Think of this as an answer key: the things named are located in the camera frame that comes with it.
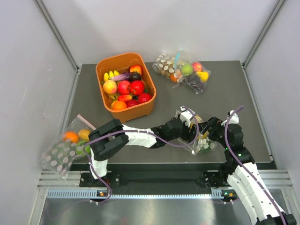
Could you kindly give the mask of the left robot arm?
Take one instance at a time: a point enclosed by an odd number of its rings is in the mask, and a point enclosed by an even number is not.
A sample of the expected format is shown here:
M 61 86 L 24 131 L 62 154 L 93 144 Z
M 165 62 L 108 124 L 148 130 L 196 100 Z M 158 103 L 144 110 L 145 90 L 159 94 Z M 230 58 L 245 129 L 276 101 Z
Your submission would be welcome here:
M 89 134 L 91 152 L 90 180 L 96 186 L 106 182 L 108 159 L 124 146 L 142 146 L 158 149 L 165 145 L 174 145 L 172 140 L 182 139 L 186 146 L 196 141 L 200 129 L 189 119 L 172 118 L 163 125 L 148 129 L 129 127 L 118 119 L 106 123 Z

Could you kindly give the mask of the red fake apple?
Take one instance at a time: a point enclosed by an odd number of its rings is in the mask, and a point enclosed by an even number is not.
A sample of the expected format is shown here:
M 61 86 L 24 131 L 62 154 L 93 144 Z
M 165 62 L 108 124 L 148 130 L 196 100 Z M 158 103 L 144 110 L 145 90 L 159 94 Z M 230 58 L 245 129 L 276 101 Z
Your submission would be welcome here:
M 145 91 L 144 82 L 140 81 L 140 80 L 136 80 L 136 81 L 131 82 L 130 91 L 131 91 L 132 94 L 137 95 L 137 96 L 144 93 L 144 91 Z

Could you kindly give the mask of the polka dot zip bag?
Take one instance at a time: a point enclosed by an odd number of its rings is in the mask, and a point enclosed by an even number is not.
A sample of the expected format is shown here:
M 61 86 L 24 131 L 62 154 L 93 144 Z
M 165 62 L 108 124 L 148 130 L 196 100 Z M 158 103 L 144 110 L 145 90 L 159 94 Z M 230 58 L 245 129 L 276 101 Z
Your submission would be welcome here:
M 180 117 L 180 111 L 176 111 L 175 117 Z M 196 119 L 192 120 L 191 126 L 195 125 L 197 122 Z M 197 155 L 198 153 L 209 152 L 215 149 L 216 142 L 210 140 L 208 138 L 208 131 L 204 132 L 204 121 L 202 123 L 198 123 L 199 127 L 199 135 L 197 136 L 197 140 L 193 142 L 191 145 L 183 147 L 184 150 L 188 151 L 191 155 Z

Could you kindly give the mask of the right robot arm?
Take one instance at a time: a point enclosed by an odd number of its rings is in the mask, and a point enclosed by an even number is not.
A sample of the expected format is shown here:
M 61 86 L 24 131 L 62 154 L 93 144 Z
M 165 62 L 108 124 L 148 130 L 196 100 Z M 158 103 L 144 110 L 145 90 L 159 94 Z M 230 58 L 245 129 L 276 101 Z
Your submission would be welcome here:
M 253 225 L 295 225 L 293 214 L 287 214 L 274 200 L 264 184 L 249 150 L 244 146 L 242 128 L 216 117 L 199 126 L 208 138 L 225 149 L 226 162 L 219 172 L 219 181 L 231 186 Z

